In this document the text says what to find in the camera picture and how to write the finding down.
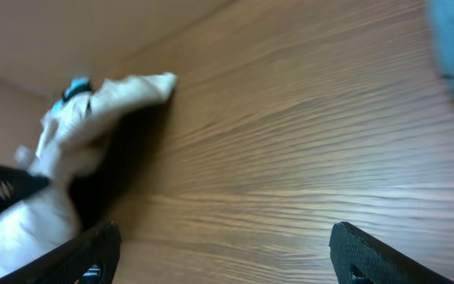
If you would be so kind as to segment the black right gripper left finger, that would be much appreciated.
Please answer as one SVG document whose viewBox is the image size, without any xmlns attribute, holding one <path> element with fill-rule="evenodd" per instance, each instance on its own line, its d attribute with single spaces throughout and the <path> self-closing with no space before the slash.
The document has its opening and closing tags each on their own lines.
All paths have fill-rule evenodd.
<svg viewBox="0 0 454 284">
<path fill-rule="evenodd" d="M 37 260 L 0 278 L 0 284 L 80 283 L 93 266 L 97 283 L 111 283 L 121 254 L 121 235 L 114 222 L 101 223 Z"/>
</svg>

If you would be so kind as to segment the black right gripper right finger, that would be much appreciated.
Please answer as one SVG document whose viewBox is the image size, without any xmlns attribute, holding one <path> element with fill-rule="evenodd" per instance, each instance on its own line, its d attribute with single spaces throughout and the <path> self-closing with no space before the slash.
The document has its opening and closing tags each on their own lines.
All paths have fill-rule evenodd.
<svg viewBox="0 0 454 284">
<path fill-rule="evenodd" d="M 334 224 L 329 248 L 339 284 L 454 284 L 349 222 Z"/>
</svg>

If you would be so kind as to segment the beige khaki shorts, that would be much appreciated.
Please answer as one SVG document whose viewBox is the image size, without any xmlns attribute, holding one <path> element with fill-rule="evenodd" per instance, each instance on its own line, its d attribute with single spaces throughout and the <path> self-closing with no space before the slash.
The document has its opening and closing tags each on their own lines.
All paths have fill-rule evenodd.
<svg viewBox="0 0 454 284">
<path fill-rule="evenodd" d="M 98 90 L 81 92 L 47 111 L 33 158 L 20 148 L 17 160 L 28 173 L 51 183 L 0 214 L 0 278 L 78 236 L 71 183 L 99 167 L 110 134 L 125 115 L 166 103 L 177 80 L 173 73 L 104 80 Z"/>
</svg>

